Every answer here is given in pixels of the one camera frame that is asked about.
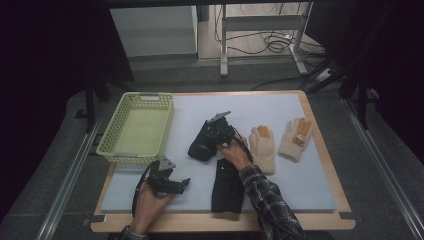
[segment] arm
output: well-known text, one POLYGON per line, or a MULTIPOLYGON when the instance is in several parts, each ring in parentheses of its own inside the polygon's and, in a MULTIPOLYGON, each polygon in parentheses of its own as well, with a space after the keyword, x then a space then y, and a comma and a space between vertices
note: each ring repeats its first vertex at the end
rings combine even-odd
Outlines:
POLYGON ((253 165, 240 145, 217 146, 225 158, 239 170, 240 179, 258 216, 264 239, 306 239, 305 233, 278 186, 269 181, 258 166, 253 165))
POLYGON ((130 225, 125 226, 117 240, 148 240, 146 235, 149 225, 158 218, 174 194, 164 197, 155 195, 150 186, 144 182, 137 198, 135 216, 130 225))

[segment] hand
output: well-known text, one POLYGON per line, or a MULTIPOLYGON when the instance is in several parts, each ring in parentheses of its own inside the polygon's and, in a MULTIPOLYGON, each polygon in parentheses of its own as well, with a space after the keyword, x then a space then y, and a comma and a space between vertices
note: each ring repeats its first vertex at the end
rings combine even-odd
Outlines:
MULTIPOLYGON (((247 146, 247 139, 241 137, 244 144, 247 146)), ((240 144, 234 140, 231 141, 229 146, 217 145, 217 149, 224 154, 225 158, 231 162, 238 171, 242 170, 245 167, 253 165, 249 158, 247 157, 246 152, 241 148, 240 144)))
POLYGON ((158 218, 175 194, 167 194, 163 197, 155 195, 151 187, 144 182, 138 193, 135 216, 130 224, 130 230, 144 235, 150 223, 158 218))

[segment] person's left hand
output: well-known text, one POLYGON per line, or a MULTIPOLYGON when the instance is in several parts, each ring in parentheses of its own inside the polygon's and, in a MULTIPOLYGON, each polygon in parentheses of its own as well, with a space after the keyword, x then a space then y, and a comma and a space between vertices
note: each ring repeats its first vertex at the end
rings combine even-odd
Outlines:
POLYGON ((144 235, 150 223, 158 218, 175 194, 157 196, 152 188, 144 182, 138 193, 134 219, 129 229, 137 234, 144 235))

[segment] white cabinet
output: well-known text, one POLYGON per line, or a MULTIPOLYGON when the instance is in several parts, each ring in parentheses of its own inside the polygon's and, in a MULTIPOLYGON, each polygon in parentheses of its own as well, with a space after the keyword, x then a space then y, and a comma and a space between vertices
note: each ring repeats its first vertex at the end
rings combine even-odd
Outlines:
POLYGON ((127 57, 197 52, 195 6, 110 11, 127 57))

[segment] black glove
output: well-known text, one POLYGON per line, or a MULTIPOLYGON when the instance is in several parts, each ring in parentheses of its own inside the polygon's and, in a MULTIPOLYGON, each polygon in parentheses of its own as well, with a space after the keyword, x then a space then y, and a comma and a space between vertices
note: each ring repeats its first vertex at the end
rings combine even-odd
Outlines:
POLYGON ((212 212, 241 213, 243 198, 244 186, 237 169, 227 159, 218 160, 212 192, 212 212))
POLYGON ((190 157, 203 162, 206 162, 211 157, 215 156, 217 151, 215 143, 209 141, 206 137, 207 128, 208 123, 205 121, 202 129, 200 129, 199 134, 197 134, 196 139, 188 149, 188 155, 190 157))

